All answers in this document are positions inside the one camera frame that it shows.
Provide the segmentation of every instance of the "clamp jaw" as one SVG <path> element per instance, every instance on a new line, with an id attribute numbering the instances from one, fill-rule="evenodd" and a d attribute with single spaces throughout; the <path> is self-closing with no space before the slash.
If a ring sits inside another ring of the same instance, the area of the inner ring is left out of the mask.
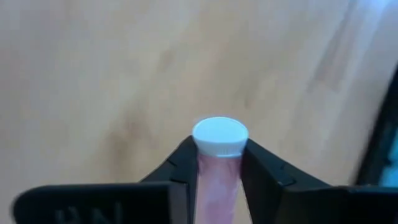
<path id="1" fill-rule="evenodd" d="M 135 184 L 53 185 L 28 190 L 12 208 L 17 224 L 193 224 L 197 147 L 191 136 Z M 253 224 L 397 223 L 398 190 L 332 187 L 254 141 L 241 180 Z"/>

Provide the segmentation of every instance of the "wood grain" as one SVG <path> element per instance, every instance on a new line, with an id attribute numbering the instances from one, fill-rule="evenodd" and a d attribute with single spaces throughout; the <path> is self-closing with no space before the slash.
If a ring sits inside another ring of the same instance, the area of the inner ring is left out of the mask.
<path id="1" fill-rule="evenodd" d="M 1 0 L 0 217 L 44 184 L 137 181 L 199 119 L 331 184 L 398 59 L 396 0 Z M 243 197 L 236 223 L 248 223 Z"/>

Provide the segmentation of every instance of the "plastic tube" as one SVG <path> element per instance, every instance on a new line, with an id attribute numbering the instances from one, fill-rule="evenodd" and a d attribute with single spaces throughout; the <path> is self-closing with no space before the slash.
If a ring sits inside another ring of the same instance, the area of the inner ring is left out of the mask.
<path id="1" fill-rule="evenodd" d="M 231 118 L 207 118 L 195 125 L 198 148 L 196 224 L 232 224 L 241 156 L 248 130 Z"/>

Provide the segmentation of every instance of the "white lid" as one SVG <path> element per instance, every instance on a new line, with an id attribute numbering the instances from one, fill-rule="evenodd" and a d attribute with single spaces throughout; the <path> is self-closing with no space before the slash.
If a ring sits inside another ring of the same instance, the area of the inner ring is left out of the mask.
<path id="1" fill-rule="evenodd" d="M 201 154 L 213 157 L 239 157 L 248 141 L 248 129 L 239 121 L 225 117 L 207 118 L 192 129 Z"/>

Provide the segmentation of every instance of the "bottle cap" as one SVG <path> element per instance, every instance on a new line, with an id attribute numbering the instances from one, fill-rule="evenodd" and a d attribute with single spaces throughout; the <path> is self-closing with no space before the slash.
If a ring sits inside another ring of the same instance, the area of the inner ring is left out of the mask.
<path id="1" fill-rule="evenodd" d="M 248 129 L 239 121 L 225 117 L 207 118 L 192 129 L 199 153 L 212 157 L 242 156 L 248 141 Z"/>

